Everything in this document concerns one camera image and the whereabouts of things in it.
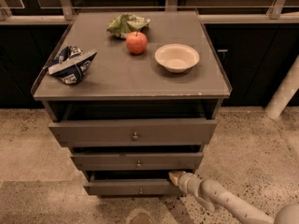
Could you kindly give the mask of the grey bottom drawer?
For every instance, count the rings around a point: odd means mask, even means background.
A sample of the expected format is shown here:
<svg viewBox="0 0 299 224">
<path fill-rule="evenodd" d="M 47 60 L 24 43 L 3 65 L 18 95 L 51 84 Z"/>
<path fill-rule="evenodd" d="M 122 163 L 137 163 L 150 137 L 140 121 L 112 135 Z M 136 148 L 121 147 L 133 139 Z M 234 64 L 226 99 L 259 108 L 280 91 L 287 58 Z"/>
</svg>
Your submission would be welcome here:
<svg viewBox="0 0 299 224">
<path fill-rule="evenodd" d="M 84 188 L 89 195 L 180 195 L 167 170 L 92 171 Z"/>
</svg>

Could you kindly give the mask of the grey top drawer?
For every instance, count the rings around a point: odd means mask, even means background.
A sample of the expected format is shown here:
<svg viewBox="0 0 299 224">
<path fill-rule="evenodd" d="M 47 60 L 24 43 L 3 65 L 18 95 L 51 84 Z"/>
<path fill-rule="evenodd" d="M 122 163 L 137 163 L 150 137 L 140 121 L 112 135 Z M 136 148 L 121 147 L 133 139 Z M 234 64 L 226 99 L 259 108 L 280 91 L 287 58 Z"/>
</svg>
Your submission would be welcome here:
<svg viewBox="0 0 299 224">
<path fill-rule="evenodd" d="M 208 144 L 214 119 L 112 119 L 62 121 L 50 131 L 62 147 L 144 147 Z"/>
</svg>

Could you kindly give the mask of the grey drawer cabinet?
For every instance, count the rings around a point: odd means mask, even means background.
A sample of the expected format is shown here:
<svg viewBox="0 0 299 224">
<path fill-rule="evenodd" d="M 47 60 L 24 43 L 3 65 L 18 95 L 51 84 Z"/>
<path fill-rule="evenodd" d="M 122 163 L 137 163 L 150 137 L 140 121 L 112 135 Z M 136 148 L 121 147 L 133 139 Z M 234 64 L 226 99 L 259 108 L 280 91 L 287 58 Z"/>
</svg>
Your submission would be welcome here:
<svg viewBox="0 0 299 224">
<path fill-rule="evenodd" d="M 95 49 L 91 68 L 81 82 L 65 85 L 41 73 L 32 88 L 52 122 L 112 119 L 215 119 L 232 90 L 205 27 L 196 14 L 148 12 L 149 44 L 144 54 L 129 53 L 123 41 L 107 33 L 112 13 L 81 13 L 57 50 L 77 45 Z M 172 73 L 155 60 L 155 51 L 169 44 L 194 48 L 199 63 Z M 144 147 L 66 147 L 74 154 L 195 153 L 206 144 Z"/>
</svg>

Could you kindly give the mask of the grey middle drawer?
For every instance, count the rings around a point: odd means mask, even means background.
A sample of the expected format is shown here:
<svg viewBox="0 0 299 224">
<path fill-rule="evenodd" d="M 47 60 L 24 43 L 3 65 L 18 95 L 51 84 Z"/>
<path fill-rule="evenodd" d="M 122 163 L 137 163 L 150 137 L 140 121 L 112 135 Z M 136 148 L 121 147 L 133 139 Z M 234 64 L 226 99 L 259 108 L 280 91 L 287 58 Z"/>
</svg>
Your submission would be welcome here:
<svg viewBox="0 0 299 224">
<path fill-rule="evenodd" d="M 203 153 L 80 153 L 71 159 L 81 171 L 194 170 Z"/>
</svg>

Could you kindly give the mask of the red apple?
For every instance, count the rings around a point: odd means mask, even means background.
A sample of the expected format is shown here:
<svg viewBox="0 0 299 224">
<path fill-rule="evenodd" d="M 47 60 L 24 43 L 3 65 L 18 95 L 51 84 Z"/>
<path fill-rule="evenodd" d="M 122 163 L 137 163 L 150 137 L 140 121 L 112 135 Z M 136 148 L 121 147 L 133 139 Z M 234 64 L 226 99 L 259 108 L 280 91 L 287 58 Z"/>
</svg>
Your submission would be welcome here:
<svg viewBox="0 0 299 224">
<path fill-rule="evenodd" d="M 131 32 L 126 37 L 126 48 L 134 55 L 142 54 L 148 45 L 147 37 L 141 32 Z"/>
</svg>

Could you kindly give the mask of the grey drawer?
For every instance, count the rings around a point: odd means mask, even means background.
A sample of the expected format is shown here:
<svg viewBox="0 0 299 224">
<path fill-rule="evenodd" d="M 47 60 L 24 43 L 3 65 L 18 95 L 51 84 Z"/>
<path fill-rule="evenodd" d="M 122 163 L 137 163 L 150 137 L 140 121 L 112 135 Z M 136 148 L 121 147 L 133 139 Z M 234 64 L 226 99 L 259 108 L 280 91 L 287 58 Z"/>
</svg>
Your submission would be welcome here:
<svg viewBox="0 0 299 224">
<path fill-rule="evenodd" d="M 62 147 L 144 147 L 208 144 L 214 119 L 112 119 L 62 121 L 50 131 Z"/>
<path fill-rule="evenodd" d="M 180 195 L 167 170 L 92 171 L 84 188 L 89 195 Z"/>
<path fill-rule="evenodd" d="M 80 153 L 71 159 L 81 171 L 194 170 L 203 153 Z"/>
</svg>

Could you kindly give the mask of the white pillar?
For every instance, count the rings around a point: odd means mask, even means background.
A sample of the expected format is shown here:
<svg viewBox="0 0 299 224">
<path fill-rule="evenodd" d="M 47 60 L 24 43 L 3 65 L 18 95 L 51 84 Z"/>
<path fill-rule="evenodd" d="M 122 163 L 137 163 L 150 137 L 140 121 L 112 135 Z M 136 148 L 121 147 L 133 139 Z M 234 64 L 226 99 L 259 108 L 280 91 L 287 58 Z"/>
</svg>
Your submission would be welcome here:
<svg viewBox="0 0 299 224">
<path fill-rule="evenodd" d="M 280 116 L 292 97 L 299 90 L 299 55 L 295 59 L 292 67 L 280 83 L 272 99 L 265 108 L 266 114 L 271 119 Z"/>
</svg>

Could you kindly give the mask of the blue chip bag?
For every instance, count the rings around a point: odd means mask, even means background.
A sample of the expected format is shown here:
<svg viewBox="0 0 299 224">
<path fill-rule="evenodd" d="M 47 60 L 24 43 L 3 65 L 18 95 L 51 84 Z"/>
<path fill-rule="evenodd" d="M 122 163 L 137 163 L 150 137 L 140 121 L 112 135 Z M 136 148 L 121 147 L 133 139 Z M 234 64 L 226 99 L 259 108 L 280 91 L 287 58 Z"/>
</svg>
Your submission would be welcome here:
<svg viewBox="0 0 299 224">
<path fill-rule="evenodd" d="M 57 57 L 47 65 L 50 76 L 59 78 L 66 85 L 79 83 L 86 75 L 97 51 L 83 51 L 77 46 L 66 46 Z"/>
</svg>

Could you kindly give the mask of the metal window railing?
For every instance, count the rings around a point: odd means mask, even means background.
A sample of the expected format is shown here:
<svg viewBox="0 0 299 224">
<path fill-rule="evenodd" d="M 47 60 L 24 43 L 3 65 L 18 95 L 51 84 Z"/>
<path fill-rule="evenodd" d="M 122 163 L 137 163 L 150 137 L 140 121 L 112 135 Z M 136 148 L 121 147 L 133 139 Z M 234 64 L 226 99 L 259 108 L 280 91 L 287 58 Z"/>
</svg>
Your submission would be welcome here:
<svg viewBox="0 0 299 224">
<path fill-rule="evenodd" d="M 203 23 L 299 22 L 299 0 L 0 0 L 0 22 L 64 24 L 83 12 L 189 10 Z"/>
</svg>

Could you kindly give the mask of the green chip bag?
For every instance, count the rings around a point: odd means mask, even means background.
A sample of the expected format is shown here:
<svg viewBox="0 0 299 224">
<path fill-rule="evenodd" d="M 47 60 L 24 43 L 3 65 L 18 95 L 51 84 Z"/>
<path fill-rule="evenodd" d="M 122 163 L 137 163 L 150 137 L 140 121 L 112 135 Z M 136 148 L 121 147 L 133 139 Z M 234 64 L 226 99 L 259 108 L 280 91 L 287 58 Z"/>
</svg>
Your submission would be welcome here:
<svg viewBox="0 0 299 224">
<path fill-rule="evenodd" d="M 120 39 L 125 39 L 131 32 L 140 32 L 150 25 L 150 19 L 133 13 L 123 13 L 107 27 L 107 31 Z"/>
</svg>

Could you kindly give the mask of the white bowl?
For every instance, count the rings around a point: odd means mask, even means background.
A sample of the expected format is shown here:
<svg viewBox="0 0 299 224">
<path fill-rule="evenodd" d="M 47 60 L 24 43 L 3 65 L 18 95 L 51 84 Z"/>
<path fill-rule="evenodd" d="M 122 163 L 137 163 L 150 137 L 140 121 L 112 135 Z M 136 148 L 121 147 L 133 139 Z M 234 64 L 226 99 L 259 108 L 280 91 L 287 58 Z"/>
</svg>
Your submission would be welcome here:
<svg viewBox="0 0 299 224">
<path fill-rule="evenodd" d="M 172 73 L 182 73 L 200 61 L 198 52 L 187 45 L 169 44 L 155 51 L 156 62 Z"/>
</svg>

